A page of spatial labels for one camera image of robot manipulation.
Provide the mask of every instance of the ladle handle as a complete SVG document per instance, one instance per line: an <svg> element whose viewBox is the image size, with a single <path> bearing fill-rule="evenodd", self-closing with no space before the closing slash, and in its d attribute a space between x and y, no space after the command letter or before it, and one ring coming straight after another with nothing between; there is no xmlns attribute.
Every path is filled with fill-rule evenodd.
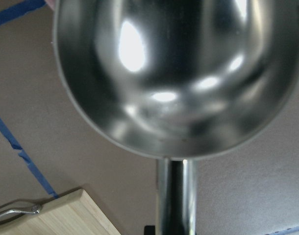
<svg viewBox="0 0 299 235"><path fill-rule="evenodd" d="M157 160L156 235L196 235L196 198L196 160Z"/></svg>

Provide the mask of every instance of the ladle bowl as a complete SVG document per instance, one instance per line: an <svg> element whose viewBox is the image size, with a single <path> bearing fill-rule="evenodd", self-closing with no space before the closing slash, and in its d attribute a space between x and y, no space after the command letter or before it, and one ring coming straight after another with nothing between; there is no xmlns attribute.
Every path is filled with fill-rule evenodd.
<svg viewBox="0 0 299 235"><path fill-rule="evenodd" d="M299 0L60 0L54 35L86 120L181 164L253 137L299 76Z"/></svg>

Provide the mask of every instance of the torn blue tape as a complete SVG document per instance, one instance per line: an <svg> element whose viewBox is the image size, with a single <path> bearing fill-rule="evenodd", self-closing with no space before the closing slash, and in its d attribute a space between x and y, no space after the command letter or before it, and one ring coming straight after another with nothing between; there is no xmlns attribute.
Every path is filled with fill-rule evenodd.
<svg viewBox="0 0 299 235"><path fill-rule="evenodd" d="M278 231L278 232L274 232L272 234L266 234L266 235L287 235L287 234L292 234L294 235L294 233L299 232L299 226L294 227L294 228L289 228L283 231Z"/></svg>
<svg viewBox="0 0 299 235"><path fill-rule="evenodd" d="M0 12L0 25L41 8L44 0L25 0Z"/></svg>
<svg viewBox="0 0 299 235"><path fill-rule="evenodd" d="M30 170L30 172L34 175L34 177L37 179L37 181L42 185L42 187L46 190L46 192L53 196L54 198L58 198L58 194L53 190L53 188L50 186L49 182L46 180L46 178L43 176L43 174L40 172L40 170L37 168L37 166L34 164L34 162L31 160L31 158L28 156L28 154L24 151L24 149L21 147L19 142L16 140L16 138L13 136L13 134L9 131L7 126L4 124L4 122L0 118L0 132L3 136L6 137L6 139L11 144L11 147L14 150L19 150L19 157L21 157L25 164L27 165L27 168Z"/></svg>

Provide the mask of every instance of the wooden block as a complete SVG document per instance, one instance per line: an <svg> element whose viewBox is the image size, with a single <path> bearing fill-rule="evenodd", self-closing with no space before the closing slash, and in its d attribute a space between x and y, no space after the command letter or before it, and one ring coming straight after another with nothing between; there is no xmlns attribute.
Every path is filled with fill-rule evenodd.
<svg viewBox="0 0 299 235"><path fill-rule="evenodd" d="M120 235L83 189L43 205L38 215L24 215L0 225L0 235Z"/></svg>

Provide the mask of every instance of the wood grain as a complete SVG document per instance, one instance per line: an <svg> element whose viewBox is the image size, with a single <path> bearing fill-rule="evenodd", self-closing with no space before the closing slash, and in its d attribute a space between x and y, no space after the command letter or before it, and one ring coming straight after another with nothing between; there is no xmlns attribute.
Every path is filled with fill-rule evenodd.
<svg viewBox="0 0 299 235"><path fill-rule="evenodd" d="M0 235L120 235L91 197L80 189L0 226Z"/></svg>

